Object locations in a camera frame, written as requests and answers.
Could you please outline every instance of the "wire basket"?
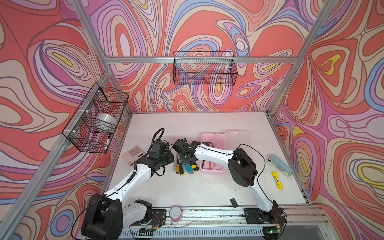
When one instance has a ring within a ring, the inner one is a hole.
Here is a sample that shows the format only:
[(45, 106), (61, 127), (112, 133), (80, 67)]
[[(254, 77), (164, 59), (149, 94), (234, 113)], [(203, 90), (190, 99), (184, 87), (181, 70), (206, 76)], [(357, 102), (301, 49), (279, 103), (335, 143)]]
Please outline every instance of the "wire basket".
[[(116, 88), (99, 86), (66, 137), (80, 152), (108, 152), (123, 110), (127, 106), (128, 97), (128, 94)], [(109, 121), (101, 120), (99, 114), (108, 114)]]
[(237, 78), (234, 55), (233, 51), (175, 51), (173, 83), (234, 86)]

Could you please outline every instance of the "small black rectangular object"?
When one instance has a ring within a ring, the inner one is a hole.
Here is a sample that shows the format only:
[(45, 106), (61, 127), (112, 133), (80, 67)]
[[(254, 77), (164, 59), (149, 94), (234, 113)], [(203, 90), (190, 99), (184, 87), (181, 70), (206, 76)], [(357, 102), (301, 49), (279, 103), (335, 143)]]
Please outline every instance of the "small black rectangular object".
[(233, 206), (234, 209), (239, 206), (234, 198), (232, 198), (230, 201), (231, 201), (232, 206)]

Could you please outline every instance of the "yellow glue stick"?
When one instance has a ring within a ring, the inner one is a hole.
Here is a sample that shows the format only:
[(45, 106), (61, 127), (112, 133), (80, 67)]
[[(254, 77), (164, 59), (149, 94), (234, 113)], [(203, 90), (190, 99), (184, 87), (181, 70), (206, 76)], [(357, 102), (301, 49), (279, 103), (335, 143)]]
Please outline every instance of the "yellow glue stick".
[(273, 171), (272, 176), (275, 179), (276, 185), (278, 189), (283, 189), (283, 184), (280, 182), (279, 176), (277, 175), (277, 172)]

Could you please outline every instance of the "label on glue stick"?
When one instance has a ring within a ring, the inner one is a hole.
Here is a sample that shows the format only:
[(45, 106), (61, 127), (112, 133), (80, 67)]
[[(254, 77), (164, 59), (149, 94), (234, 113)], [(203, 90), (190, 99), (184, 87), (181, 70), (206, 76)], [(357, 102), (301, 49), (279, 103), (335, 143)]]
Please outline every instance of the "label on glue stick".
[(279, 176), (277, 175), (277, 172), (276, 171), (273, 171), (272, 172), (272, 176), (276, 182), (276, 185), (277, 185), (277, 188), (278, 189), (283, 189), (283, 184), (280, 182), (280, 179), (279, 179)]

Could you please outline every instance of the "white table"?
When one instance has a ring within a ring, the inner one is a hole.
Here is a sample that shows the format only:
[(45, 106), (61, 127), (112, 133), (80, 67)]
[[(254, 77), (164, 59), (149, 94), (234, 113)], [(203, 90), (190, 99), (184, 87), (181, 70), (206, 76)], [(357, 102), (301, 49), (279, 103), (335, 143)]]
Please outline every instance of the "white table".
[[(162, 127), (165, 129), (162, 139), (169, 141), (169, 144), (182, 138), (186, 138), (188, 143), (200, 142), (201, 134), (204, 132), (242, 131), (244, 139), (239, 144), (252, 146), (265, 158), (275, 154), (286, 162), (264, 112), (133, 114), (109, 189), (132, 170), (121, 155), (136, 145), (139, 145), (144, 152), (147, 151), (154, 133)], [(264, 166), (263, 159), (249, 147), (242, 146), (242, 148), (253, 159), (260, 173)], [(153, 207), (228, 206), (231, 205), (230, 199), (235, 198), (238, 205), (255, 205), (255, 200), (248, 189), (236, 184), (229, 170), (223, 175), (208, 175), (198, 171), (193, 175), (184, 173), (184, 176), (180, 176), (172, 171), (172, 166), (173, 164), (166, 166), (166, 172), (162, 177), (153, 175), (133, 194), (130, 202), (142, 199), (152, 203)], [(272, 166), (266, 164), (259, 178), (264, 191), (268, 192), (279, 205), (305, 204), (294, 176), (285, 177), (278, 172), (284, 186), (279, 190), (271, 174), (274, 170)]]

